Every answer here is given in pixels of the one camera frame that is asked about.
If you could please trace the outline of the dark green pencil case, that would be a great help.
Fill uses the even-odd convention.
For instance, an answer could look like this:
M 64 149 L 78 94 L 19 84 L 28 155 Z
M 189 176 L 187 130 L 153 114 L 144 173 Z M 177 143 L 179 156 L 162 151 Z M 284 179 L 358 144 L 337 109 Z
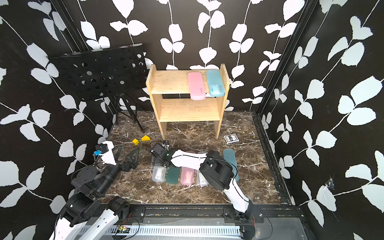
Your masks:
M 166 177 L 166 183 L 168 184 L 174 184 L 176 185 L 179 181 L 179 176 L 181 172 L 181 168 L 175 167 L 175 165 L 171 162 L 171 158 L 173 154 L 175 153 L 176 149 L 172 149 L 169 151 L 169 155 L 167 156 L 167 160 L 169 160 L 169 163 L 167 165 L 168 172 Z

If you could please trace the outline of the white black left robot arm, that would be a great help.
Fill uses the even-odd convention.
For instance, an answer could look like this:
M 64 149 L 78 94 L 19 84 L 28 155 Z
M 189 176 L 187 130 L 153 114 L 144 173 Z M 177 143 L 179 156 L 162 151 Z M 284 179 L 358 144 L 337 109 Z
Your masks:
M 97 145 L 93 153 L 94 160 L 97 161 L 104 153 L 110 153 L 115 164 L 107 164 L 103 170 L 99 170 L 97 163 L 93 163 L 72 174 L 71 184 L 75 187 L 75 193 L 65 203 L 56 219 L 55 228 L 50 237 L 52 240 L 75 239 L 95 212 L 101 208 L 100 199 L 105 197 L 120 173 L 128 173 L 137 168 L 140 148 L 136 147 L 126 155 L 123 161 L 119 161 L 121 150 L 121 147 Z M 99 240 L 111 226 L 118 222 L 126 223 L 131 217 L 130 204 L 116 196 L 108 202 L 98 219 L 81 238 Z

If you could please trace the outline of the white pencil case shelf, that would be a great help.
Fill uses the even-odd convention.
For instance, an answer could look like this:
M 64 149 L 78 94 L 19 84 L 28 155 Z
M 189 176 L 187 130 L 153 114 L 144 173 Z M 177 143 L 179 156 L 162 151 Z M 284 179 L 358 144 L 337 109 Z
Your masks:
M 164 166 L 162 166 L 157 159 L 153 159 L 152 164 L 153 164 L 152 180 L 155 183 L 164 182 L 167 169 Z

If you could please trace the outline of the clear frosted pencil case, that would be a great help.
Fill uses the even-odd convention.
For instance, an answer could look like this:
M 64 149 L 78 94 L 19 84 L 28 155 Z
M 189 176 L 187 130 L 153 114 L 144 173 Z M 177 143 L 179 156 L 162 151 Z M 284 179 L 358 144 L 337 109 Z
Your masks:
M 200 171 L 197 171 L 197 184 L 200 187 L 204 187 L 204 186 L 209 185 L 208 181 L 206 180 L 206 178 L 204 177 L 204 175 Z

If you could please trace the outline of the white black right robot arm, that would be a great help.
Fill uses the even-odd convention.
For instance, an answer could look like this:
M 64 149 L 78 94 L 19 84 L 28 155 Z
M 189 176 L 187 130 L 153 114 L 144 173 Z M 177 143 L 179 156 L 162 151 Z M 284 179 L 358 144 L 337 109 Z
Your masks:
M 237 167 L 226 161 L 219 152 L 193 154 L 177 148 L 168 150 L 155 144 L 150 153 L 165 167 L 186 167 L 203 174 L 213 188 L 223 191 L 231 201 L 235 213 L 233 217 L 228 214 L 230 219 L 253 224 L 264 221 L 260 209 L 246 197 L 236 182 Z

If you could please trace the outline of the pink pencil case shelf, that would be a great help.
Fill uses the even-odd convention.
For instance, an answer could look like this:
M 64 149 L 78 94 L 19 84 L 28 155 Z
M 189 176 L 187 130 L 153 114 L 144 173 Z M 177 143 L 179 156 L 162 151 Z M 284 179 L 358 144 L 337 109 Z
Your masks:
M 190 186 L 194 182 L 195 170 L 187 167 L 182 167 L 180 182 L 182 185 Z
M 188 85 L 190 90 L 190 98 L 192 100 L 201 101 L 206 98 L 206 89 L 203 75 L 200 72 L 188 73 Z

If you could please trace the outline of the teal pencil case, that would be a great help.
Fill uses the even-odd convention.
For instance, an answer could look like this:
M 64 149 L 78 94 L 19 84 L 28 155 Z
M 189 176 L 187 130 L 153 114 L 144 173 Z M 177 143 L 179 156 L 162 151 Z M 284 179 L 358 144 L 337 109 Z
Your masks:
M 223 150 L 223 157 L 233 167 L 233 173 L 235 176 L 235 180 L 236 180 L 236 182 L 238 182 L 239 181 L 239 173 L 238 173 L 238 166 L 237 166 L 235 151 L 232 149 L 224 149 Z

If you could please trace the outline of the light blue pencil case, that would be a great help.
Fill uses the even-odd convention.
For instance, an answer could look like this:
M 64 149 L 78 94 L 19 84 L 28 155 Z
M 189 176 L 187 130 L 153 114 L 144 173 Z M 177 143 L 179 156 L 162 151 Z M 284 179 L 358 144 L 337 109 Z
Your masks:
M 207 70 L 207 83 L 212 97 L 223 97 L 225 87 L 219 70 Z

